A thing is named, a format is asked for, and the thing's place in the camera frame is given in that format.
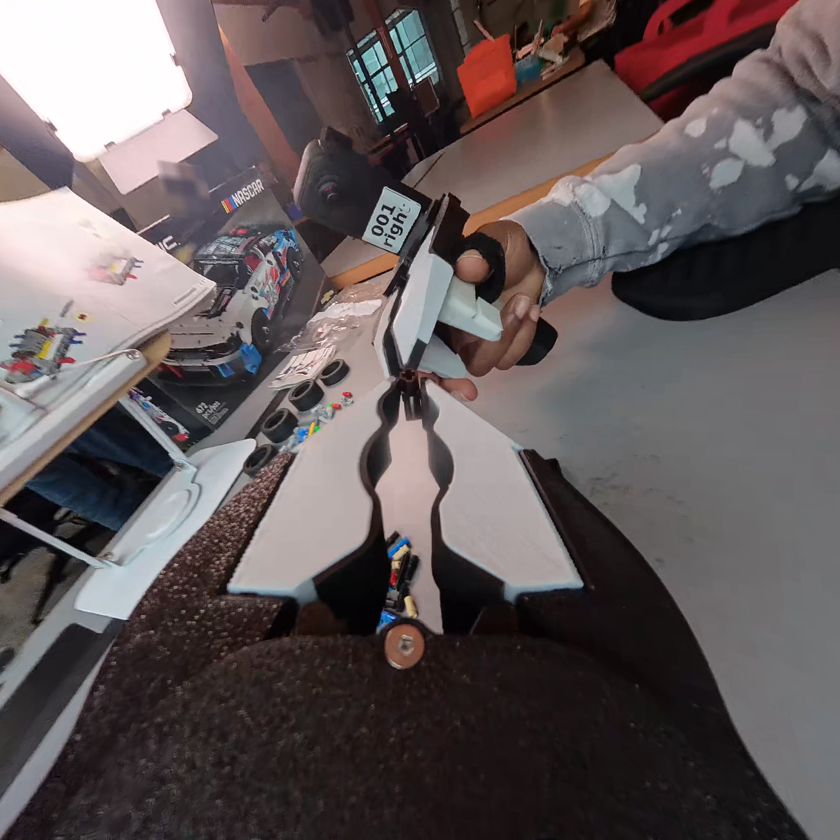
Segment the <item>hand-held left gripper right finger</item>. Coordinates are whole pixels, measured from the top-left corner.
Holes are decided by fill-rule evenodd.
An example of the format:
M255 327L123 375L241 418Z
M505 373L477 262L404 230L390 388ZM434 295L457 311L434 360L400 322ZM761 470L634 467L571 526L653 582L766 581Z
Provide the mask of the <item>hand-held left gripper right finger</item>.
M430 562L444 632L468 634L487 606L581 590L522 447L432 381L421 403L438 488Z

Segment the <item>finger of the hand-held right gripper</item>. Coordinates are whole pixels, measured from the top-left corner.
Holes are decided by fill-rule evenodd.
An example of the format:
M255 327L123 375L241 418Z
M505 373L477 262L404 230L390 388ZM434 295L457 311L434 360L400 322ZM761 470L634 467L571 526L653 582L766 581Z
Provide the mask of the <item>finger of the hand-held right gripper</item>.
M374 330L374 352L385 377L399 377L403 371L393 332L393 322L399 310L401 297L402 290L396 288L385 298L380 320Z
M454 278L452 266L430 251L417 254L389 311L389 374L455 374L453 351L434 334Z

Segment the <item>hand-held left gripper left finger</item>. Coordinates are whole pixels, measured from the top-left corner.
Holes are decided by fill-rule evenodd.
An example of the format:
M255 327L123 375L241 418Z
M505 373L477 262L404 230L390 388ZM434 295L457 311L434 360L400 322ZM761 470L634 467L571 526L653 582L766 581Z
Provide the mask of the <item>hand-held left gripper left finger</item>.
M302 446L241 554L229 594L299 607L320 602L351 634L375 632L391 577L376 489L392 462L400 405L396 381L385 380Z

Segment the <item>person's right forearm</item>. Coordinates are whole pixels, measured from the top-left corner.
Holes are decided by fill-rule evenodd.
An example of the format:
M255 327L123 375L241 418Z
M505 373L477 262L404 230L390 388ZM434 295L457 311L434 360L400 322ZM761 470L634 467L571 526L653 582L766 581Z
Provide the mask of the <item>person's right forearm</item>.
M544 304L793 216L838 186L839 2L804 1L680 117L509 219L539 256Z

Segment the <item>person's right hand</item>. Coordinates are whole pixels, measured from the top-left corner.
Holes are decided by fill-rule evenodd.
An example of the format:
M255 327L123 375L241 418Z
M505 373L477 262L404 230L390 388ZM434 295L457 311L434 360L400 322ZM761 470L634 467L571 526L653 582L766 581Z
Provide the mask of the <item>person's right hand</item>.
M447 327L446 340L463 361L467 377L445 379L435 373L419 373L466 403L478 396L474 378L492 371L508 371L529 351L541 317L540 299L545 280L539 255L521 225L501 219L481 226L478 231L495 239L505 254L506 283L499 298L501 336L491 342Z

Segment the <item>clear plastic bags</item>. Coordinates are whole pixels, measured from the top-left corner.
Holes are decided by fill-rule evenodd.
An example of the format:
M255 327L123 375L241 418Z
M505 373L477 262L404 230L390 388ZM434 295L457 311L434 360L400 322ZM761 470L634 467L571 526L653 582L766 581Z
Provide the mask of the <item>clear plastic bags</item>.
M348 287L332 297L322 310L312 314L279 348L289 353L303 353L334 346L375 319L384 299L381 288Z

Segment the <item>white sticker sheet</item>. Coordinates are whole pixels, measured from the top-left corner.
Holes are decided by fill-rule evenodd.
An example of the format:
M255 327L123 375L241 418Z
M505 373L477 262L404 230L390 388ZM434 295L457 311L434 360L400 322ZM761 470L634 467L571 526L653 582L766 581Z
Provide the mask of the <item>white sticker sheet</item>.
M279 372L270 379L269 389L282 392L303 382L316 380L327 364L333 360L334 355L334 346L322 346L290 356Z

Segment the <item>cluster of small colourful parts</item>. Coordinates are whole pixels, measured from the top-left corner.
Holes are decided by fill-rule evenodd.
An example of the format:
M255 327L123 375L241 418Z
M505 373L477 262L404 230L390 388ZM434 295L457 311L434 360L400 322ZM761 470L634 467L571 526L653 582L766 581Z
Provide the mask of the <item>cluster of small colourful parts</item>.
M277 445L281 453L294 453L307 439L328 426L333 419L354 404L354 394L350 391L333 393L321 398L312 409L304 412L296 421L289 437Z

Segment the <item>pile of toy connector pins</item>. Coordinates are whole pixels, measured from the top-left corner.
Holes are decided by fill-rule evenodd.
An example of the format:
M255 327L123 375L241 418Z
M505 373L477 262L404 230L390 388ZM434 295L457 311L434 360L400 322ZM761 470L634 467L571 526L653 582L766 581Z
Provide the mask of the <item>pile of toy connector pins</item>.
M418 618L412 585L419 568L419 557L413 551L411 540L399 531L393 531L386 541L386 552L391 573L376 627L377 634L382 634L390 625L404 618Z

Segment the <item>white lamp base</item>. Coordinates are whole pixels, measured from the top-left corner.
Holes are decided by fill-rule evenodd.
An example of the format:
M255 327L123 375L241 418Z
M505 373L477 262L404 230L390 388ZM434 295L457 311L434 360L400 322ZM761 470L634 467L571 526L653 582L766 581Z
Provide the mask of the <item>white lamp base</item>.
M253 438L175 463L111 542L75 600L76 610L126 620L154 580L215 513L256 450Z

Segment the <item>wood-edged table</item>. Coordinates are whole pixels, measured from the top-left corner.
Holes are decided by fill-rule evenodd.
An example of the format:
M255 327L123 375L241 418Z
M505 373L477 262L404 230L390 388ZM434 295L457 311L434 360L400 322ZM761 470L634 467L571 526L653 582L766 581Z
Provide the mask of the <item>wood-edged table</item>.
M431 198L453 193L467 231L547 195L568 174L591 172L662 120L602 61L584 67L424 161L404 178Z

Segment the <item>toy race car box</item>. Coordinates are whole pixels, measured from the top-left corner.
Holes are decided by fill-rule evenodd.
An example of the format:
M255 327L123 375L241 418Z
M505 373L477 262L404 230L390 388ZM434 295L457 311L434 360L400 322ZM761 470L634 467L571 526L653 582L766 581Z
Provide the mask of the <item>toy race car box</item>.
M324 275L257 166L210 189L200 216L167 213L139 235L211 281L170 327L164 362L138 386L143 409L181 448L219 429L277 367Z

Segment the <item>building instruction booklet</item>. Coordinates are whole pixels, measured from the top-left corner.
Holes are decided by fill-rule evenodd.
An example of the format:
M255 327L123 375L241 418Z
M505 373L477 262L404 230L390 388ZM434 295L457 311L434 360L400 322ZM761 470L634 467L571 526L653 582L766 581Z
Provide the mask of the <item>building instruction booklet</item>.
M129 350L209 302L212 282L62 189L1 205L2 405L47 412L132 370Z

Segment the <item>red bag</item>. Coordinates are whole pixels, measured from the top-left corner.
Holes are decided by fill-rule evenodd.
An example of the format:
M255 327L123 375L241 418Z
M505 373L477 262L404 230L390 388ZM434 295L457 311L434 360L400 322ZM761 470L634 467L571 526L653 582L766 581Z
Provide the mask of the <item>red bag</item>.
M667 1L643 37L615 57L615 73L650 102L694 76L765 48L794 1Z

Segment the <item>bright light panel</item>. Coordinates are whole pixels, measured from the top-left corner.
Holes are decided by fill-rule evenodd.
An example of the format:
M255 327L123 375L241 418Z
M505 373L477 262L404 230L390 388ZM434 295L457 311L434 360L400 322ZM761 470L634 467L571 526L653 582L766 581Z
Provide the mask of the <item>bright light panel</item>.
M81 162L193 99L155 1L2 1L1 73Z

